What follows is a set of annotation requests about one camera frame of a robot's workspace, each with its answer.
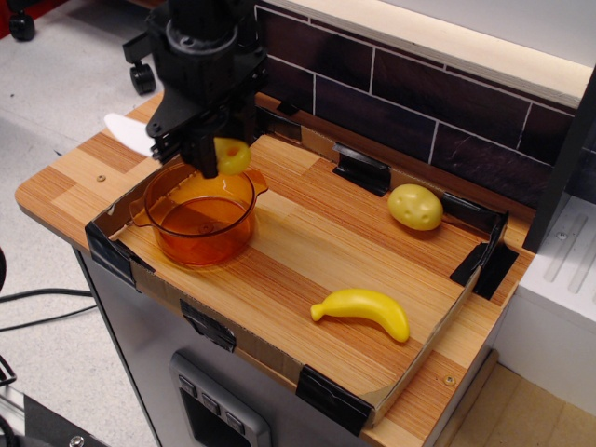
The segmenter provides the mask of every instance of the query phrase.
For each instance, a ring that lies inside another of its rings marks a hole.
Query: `caster wheel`
[[[137,93],[143,95],[156,89],[156,78],[153,76],[151,67],[146,63],[135,64],[130,68],[130,80]]]
[[[23,42],[29,42],[35,36],[35,24],[33,18],[22,12],[10,17],[8,29],[15,39]]]

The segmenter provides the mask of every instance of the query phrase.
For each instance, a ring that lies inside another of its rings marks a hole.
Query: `wood grain surface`
[[[130,116],[146,122],[158,101]],[[386,198],[332,174],[332,162],[273,137],[261,138],[252,153],[251,164],[270,189],[258,198],[257,232],[236,259],[184,267],[162,254],[150,228],[129,226],[118,237],[160,278],[288,357],[378,400],[459,296],[463,288],[449,275],[481,235],[447,222],[422,234],[404,229],[389,216]],[[85,225],[158,167],[105,130],[25,182],[16,197],[26,213],[88,251]],[[424,444],[532,259],[520,247],[527,225],[517,218],[510,224],[506,239],[521,255],[493,300],[469,298],[386,417],[365,429],[363,439],[386,447]],[[312,304],[348,287],[397,299],[408,314],[411,339],[397,343],[359,318],[310,319]],[[279,373],[275,365],[272,373]],[[455,386],[443,382],[448,375]]]

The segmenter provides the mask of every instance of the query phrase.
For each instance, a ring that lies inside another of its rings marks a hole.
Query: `yellow banana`
[[[310,316],[314,321],[319,321],[324,315],[371,319],[398,342],[404,343],[410,337],[410,325],[403,308],[393,298],[378,291],[335,291],[322,303],[310,307]]]

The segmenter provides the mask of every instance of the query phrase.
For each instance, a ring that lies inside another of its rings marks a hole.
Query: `orange pot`
[[[153,226],[159,247],[172,260],[213,265],[247,246],[257,196],[266,190],[258,170],[205,179],[179,163],[157,174],[130,212],[137,226]]]

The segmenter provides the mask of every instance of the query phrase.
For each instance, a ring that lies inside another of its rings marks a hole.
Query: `gray floor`
[[[107,113],[125,114],[148,99],[130,84],[121,47],[143,29],[145,16],[121,0],[70,0],[35,21],[32,42],[0,40],[1,295],[88,287],[70,246],[25,216],[14,192],[100,131]],[[90,304],[56,295],[2,304],[0,328]],[[0,355],[19,377],[15,388],[100,440],[155,445],[97,310],[0,332]]]

